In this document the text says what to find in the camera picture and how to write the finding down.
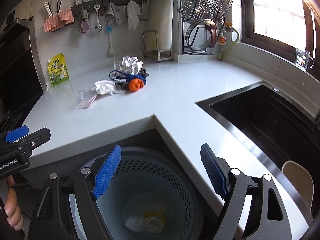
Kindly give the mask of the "person's left hand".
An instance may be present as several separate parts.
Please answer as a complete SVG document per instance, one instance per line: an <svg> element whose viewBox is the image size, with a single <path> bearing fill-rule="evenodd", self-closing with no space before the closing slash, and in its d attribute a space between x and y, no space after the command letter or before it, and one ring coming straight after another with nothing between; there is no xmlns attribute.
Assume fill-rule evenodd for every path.
<svg viewBox="0 0 320 240"><path fill-rule="evenodd" d="M4 206L5 213L7 215L7 221L12 228L14 228L16 231L20 231L23 226L23 217L21 215L21 210L17 204L16 192L12 188L15 185L13 176L7 177L7 183L8 194Z"/></svg>

